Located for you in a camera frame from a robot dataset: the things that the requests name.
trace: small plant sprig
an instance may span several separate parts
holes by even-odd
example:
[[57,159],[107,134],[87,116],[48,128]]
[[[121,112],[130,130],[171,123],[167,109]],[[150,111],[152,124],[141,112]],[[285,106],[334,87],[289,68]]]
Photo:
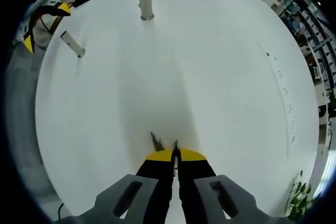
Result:
[[298,221],[305,212],[312,206],[316,199],[308,200],[308,196],[311,193],[311,185],[307,183],[296,182],[298,177],[302,177],[303,170],[294,178],[287,203],[285,206],[285,213],[283,216],[286,216],[287,210],[290,210],[290,214],[286,218],[292,221]]

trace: metal cylinder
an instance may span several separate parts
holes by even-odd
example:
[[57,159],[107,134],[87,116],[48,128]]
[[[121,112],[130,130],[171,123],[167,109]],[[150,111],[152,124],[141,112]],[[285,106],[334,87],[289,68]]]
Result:
[[77,54],[78,58],[81,58],[85,54],[85,49],[80,47],[72,36],[65,31],[61,34],[61,39],[69,46],[69,48]]
[[141,19],[142,20],[151,20],[154,18],[152,0],[139,0],[140,10],[141,10]]

